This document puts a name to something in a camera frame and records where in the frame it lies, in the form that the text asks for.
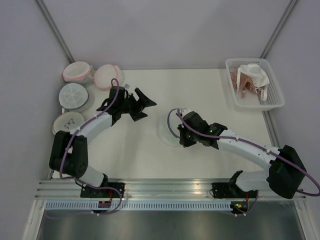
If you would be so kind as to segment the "blue-trimmed mesh laundry bag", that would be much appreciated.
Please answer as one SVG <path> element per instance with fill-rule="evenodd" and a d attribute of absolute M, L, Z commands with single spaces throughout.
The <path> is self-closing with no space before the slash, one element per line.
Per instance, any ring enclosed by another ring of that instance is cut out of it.
<path fill-rule="evenodd" d="M 178 126 L 182 121 L 177 116 L 178 109 L 173 108 L 168 113 L 165 113 L 157 122 L 157 135 L 168 146 L 182 147 L 180 144 L 180 131 Z"/>

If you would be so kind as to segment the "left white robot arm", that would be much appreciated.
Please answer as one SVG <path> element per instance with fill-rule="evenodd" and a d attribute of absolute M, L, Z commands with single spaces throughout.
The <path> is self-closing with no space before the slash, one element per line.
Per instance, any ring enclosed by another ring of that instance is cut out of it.
<path fill-rule="evenodd" d="M 69 131 L 60 130 L 55 134 L 51 149 L 49 168 L 67 175 L 81 183 L 82 198 L 111 198 L 112 194 L 122 198 L 124 187 L 116 187 L 109 182 L 108 176 L 89 165 L 88 145 L 100 133 L 112 127 L 124 114 L 133 121 L 139 121 L 148 115 L 145 108 L 156 106 L 139 88 L 135 94 L 122 86 L 112 86 L 97 114 L 81 126 Z"/>

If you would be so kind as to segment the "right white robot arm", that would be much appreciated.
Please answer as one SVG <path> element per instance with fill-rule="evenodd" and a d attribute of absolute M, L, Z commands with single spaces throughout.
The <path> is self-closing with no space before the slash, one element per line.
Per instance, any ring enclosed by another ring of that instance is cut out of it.
<path fill-rule="evenodd" d="M 282 198 L 292 199 L 298 191 L 306 168 L 293 147 L 261 146 L 222 124 L 208 124 L 198 113 L 186 108 L 179 108 L 176 115 L 181 120 L 177 128 L 183 147 L 201 143 L 240 156 L 261 168 L 253 172 L 238 170 L 228 182 L 213 183 L 215 198 L 254 198 L 258 191 L 273 191 Z"/>

